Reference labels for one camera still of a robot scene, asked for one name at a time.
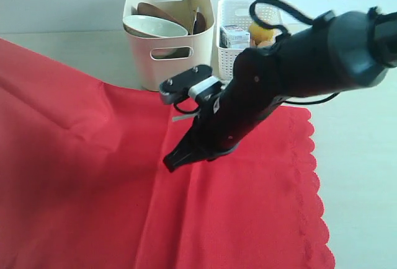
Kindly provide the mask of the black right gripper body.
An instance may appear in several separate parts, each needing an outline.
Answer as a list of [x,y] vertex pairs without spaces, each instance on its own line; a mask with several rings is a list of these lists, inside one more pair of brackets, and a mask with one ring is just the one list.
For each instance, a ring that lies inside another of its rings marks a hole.
[[266,86],[226,86],[198,104],[200,113],[188,132],[214,160],[232,152],[279,106],[279,91]]

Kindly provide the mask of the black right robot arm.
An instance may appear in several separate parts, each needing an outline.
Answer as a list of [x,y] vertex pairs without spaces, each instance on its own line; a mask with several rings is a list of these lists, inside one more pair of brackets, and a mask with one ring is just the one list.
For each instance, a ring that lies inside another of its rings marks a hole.
[[247,48],[234,60],[224,84],[200,64],[160,84],[162,101],[193,99],[192,126],[165,156],[168,170],[231,153],[278,106],[294,97],[331,97],[378,85],[396,66],[396,14],[327,12],[301,32],[263,48]]

